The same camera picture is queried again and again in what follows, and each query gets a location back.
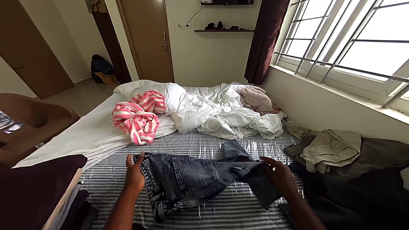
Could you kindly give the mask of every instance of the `white bedsheet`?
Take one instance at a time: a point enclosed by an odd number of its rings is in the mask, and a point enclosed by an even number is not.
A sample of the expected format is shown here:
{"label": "white bedsheet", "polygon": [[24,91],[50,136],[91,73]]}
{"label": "white bedsheet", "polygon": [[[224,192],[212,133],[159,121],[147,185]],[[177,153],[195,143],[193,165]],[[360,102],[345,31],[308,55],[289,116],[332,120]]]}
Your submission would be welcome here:
{"label": "white bedsheet", "polygon": [[139,80],[120,85],[101,105],[14,167],[83,154],[88,158],[83,168],[87,170],[131,143],[123,131],[113,126],[111,112],[116,103],[148,90],[157,91],[165,97],[166,111],[164,115],[158,116],[160,125],[155,138],[176,130],[187,133],[196,128],[202,133],[225,139],[240,140],[257,133],[269,140],[280,136],[283,132],[281,119],[286,115],[280,112],[260,116],[243,108],[238,92],[246,87],[265,92],[259,87],[238,83],[223,83],[215,87],[181,87],[175,83]]}
{"label": "white bedsheet", "polygon": [[[107,158],[116,151],[131,144],[129,136],[113,126],[112,109],[115,104],[126,101],[120,93],[114,93],[79,121],[51,139],[28,157],[18,162],[13,168],[35,165],[47,160],[83,154],[88,158],[84,170]],[[176,126],[171,116],[158,116],[161,126],[155,138],[175,132]]]}

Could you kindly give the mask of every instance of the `brown chair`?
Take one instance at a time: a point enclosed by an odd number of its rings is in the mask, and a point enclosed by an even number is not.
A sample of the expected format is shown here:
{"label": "brown chair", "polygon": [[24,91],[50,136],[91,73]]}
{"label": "brown chair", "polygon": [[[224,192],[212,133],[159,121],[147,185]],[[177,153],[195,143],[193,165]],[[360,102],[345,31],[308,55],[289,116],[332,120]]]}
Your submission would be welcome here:
{"label": "brown chair", "polygon": [[36,145],[50,141],[79,119],[70,108],[11,93],[0,94],[0,110],[13,119],[14,124],[24,125],[10,134],[4,132],[7,128],[0,130],[2,168],[13,167],[34,152]]}

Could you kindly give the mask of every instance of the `tiled floor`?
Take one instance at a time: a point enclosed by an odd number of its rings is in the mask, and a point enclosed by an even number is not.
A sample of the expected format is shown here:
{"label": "tiled floor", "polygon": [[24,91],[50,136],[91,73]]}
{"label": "tiled floor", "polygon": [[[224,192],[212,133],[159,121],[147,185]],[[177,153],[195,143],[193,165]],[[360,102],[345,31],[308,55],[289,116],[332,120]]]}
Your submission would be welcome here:
{"label": "tiled floor", "polygon": [[45,102],[72,108],[82,117],[112,95],[119,83],[98,84],[92,78],[75,83],[74,87],[43,99]]}

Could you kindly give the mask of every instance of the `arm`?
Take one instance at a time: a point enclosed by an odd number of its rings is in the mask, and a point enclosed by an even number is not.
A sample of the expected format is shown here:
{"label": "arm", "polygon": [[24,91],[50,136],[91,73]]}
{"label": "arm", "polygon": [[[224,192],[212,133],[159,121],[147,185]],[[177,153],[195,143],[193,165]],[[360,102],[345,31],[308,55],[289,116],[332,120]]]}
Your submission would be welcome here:
{"label": "arm", "polygon": [[131,155],[126,159],[126,181],[125,187],[119,196],[117,203],[112,209],[112,214],[104,227],[104,230],[131,230],[135,203],[139,194],[145,186],[145,178],[139,169],[145,153],[139,155],[138,161],[133,164]]}
{"label": "arm", "polygon": [[293,219],[298,230],[317,229],[325,230],[324,225],[311,210],[301,195],[298,193],[297,185],[295,184],[291,170],[274,159],[268,157],[260,157],[270,166],[265,173],[277,186],[278,190],[283,194],[293,211]]}

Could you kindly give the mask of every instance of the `television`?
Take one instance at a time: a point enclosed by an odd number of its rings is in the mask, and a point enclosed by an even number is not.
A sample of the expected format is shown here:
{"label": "television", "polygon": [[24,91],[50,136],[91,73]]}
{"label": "television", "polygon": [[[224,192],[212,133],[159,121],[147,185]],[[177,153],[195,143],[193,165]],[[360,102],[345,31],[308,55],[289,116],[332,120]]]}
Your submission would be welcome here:
{"label": "television", "polygon": [[202,5],[253,5],[254,0],[201,0]]}

